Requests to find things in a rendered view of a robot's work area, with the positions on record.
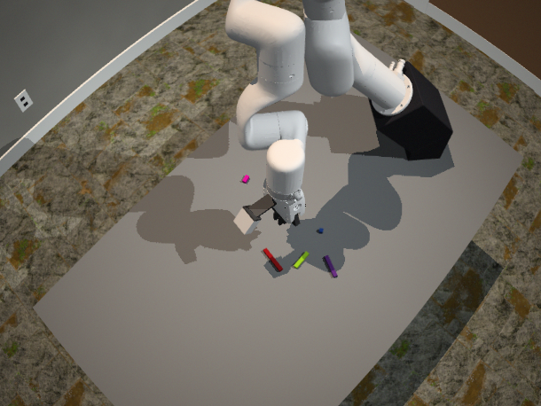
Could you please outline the purple rod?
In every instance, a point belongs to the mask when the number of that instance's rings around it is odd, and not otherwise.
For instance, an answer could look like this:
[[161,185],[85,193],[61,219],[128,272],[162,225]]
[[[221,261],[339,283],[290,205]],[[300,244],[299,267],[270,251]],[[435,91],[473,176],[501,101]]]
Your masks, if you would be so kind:
[[338,275],[337,275],[337,273],[336,273],[336,271],[335,271],[335,269],[334,269],[334,267],[333,267],[333,265],[332,265],[332,262],[331,262],[331,260],[330,260],[330,258],[329,258],[328,255],[325,256],[325,261],[326,261],[326,263],[327,263],[327,265],[328,265],[328,268],[329,268],[329,270],[331,271],[333,277],[337,277]]

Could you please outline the red rod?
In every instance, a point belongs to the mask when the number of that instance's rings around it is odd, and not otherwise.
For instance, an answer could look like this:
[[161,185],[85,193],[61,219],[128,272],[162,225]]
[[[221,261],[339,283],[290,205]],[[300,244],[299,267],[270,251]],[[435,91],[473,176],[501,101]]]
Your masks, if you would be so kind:
[[272,254],[269,252],[267,248],[265,248],[263,251],[268,256],[270,261],[274,264],[274,266],[278,269],[279,272],[283,270],[283,268],[279,265],[279,263],[276,261],[276,259],[272,256]]

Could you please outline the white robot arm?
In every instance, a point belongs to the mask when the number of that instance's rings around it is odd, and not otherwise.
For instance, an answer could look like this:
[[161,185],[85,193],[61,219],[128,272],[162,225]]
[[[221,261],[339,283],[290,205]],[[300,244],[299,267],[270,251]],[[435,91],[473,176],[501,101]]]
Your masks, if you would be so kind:
[[386,116],[401,113],[412,99],[412,83],[402,71],[405,61],[399,59],[395,69],[396,63],[391,62],[388,68],[355,39],[345,0],[302,0],[303,21],[290,11],[260,1],[231,0],[225,20],[228,37],[254,47],[257,57],[257,77],[237,103],[239,142],[249,151],[268,149],[268,194],[243,206],[234,219],[244,235],[252,233],[262,220],[260,215],[277,205],[273,198],[302,199],[308,135],[305,115],[300,111],[257,112],[302,86],[304,59],[310,85],[324,96],[338,97],[354,87]]

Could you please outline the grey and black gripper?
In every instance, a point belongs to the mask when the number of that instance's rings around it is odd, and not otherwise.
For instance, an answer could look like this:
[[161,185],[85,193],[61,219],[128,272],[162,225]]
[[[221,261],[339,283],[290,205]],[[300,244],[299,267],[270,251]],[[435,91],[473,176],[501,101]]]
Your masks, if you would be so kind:
[[[292,223],[295,227],[300,224],[299,216],[303,216],[305,213],[305,198],[303,191],[301,189],[300,191],[302,199],[300,201],[297,201],[296,199],[293,200],[279,200],[273,198],[270,194],[270,196],[277,202],[277,205],[274,206],[272,209],[273,212],[273,219],[278,220],[278,225],[286,224],[286,223]],[[263,183],[263,196],[267,195],[268,191],[266,188],[266,178]]]

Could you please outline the lime green rod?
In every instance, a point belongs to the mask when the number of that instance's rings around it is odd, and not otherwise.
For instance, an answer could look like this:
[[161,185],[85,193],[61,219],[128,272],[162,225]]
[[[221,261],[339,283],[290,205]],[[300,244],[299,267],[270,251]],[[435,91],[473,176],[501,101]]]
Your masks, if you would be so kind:
[[303,256],[298,260],[298,262],[294,265],[294,267],[297,269],[302,264],[302,262],[307,258],[308,255],[309,253],[305,252]]

